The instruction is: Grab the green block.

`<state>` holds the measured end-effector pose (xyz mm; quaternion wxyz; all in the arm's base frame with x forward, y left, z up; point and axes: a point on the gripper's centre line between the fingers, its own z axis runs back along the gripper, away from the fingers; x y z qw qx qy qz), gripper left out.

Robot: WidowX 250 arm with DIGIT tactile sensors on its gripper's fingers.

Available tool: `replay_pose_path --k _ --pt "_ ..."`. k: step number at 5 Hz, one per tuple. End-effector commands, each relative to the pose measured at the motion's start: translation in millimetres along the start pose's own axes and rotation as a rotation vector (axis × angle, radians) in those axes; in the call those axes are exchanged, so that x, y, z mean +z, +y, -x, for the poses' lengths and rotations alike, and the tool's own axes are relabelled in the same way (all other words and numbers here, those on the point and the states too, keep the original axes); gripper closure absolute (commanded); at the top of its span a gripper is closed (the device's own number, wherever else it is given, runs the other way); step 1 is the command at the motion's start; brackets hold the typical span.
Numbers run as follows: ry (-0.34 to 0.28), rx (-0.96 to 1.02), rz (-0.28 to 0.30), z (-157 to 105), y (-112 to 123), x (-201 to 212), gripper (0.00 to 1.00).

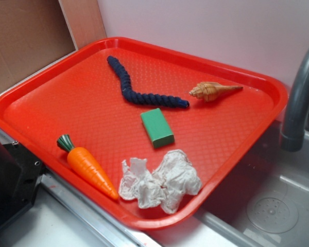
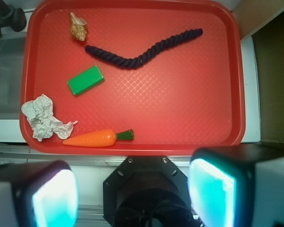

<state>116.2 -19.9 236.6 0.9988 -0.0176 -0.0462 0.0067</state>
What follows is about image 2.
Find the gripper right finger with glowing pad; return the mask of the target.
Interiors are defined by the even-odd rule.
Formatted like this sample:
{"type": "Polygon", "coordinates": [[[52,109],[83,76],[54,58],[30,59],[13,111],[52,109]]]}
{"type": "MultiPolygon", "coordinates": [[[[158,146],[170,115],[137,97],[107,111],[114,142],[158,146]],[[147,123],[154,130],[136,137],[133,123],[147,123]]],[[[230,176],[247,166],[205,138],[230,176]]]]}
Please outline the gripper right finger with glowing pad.
{"type": "Polygon", "coordinates": [[[284,227],[284,146],[199,148],[188,191],[207,227],[284,227]]]}

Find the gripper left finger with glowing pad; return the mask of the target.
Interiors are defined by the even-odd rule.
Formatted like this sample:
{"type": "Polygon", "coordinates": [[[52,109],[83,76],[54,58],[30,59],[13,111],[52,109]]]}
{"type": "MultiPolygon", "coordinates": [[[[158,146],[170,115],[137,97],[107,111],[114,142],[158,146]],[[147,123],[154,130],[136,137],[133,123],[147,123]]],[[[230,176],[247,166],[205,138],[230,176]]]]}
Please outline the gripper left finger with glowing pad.
{"type": "Polygon", "coordinates": [[[73,227],[75,173],[64,161],[0,164],[0,227],[73,227]]]}

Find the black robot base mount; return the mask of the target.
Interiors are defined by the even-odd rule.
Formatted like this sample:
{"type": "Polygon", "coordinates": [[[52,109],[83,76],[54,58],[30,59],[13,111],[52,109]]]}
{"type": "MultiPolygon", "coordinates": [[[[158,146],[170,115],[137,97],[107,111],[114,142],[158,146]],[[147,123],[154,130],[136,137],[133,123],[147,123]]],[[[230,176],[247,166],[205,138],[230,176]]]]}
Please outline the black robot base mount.
{"type": "Polygon", "coordinates": [[[167,157],[127,157],[103,181],[103,216],[113,227],[198,227],[187,176],[167,157]]]}

